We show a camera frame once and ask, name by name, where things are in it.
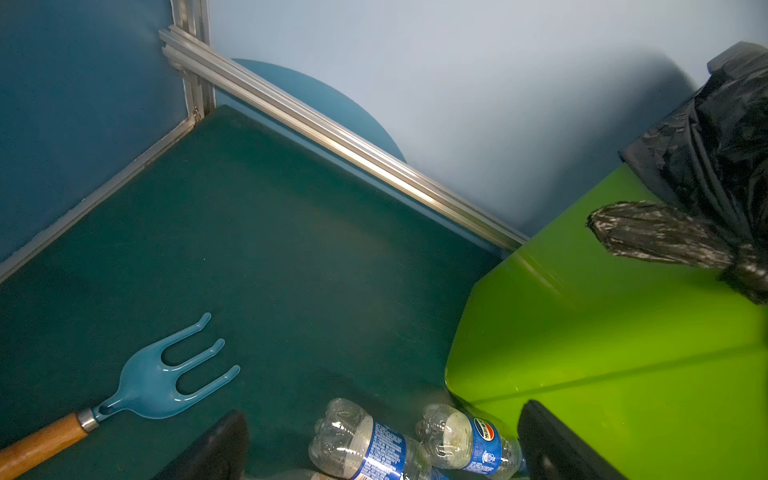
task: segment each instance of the curved blue shape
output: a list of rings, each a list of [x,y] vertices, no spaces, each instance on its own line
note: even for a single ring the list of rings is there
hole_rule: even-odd
[[[244,58],[233,60],[398,160],[406,161],[384,127],[365,108],[335,88],[290,68]]]

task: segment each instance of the black garbage bag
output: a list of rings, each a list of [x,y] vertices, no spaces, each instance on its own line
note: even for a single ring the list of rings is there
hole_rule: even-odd
[[[734,251],[711,225],[667,204],[617,202],[589,215],[587,227],[617,257],[723,269],[720,279],[758,305],[768,304],[768,256],[751,243]]]
[[[766,304],[768,49],[740,42],[707,67],[689,101],[621,152],[670,207],[608,206],[590,226],[614,254],[725,268],[733,288]]]

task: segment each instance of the wooden handle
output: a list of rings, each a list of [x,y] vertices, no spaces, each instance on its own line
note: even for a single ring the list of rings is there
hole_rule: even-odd
[[[0,480],[16,478],[88,436],[74,413],[0,451]]]

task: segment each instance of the blue bottle label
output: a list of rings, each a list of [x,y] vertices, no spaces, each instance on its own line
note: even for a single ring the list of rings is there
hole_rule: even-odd
[[[400,480],[406,466],[406,438],[374,422],[366,457],[352,480]]]
[[[493,475],[502,464],[502,439],[490,422],[472,419],[472,459],[463,469],[480,475]]]

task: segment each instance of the green trash bin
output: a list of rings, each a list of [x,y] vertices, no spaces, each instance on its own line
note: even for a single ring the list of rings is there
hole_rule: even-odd
[[[613,257],[594,209],[656,200],[622,166],[475,285],[445,381],[517,425],[536,399],[628,478],[765,478],[766,310],[717,271]]]

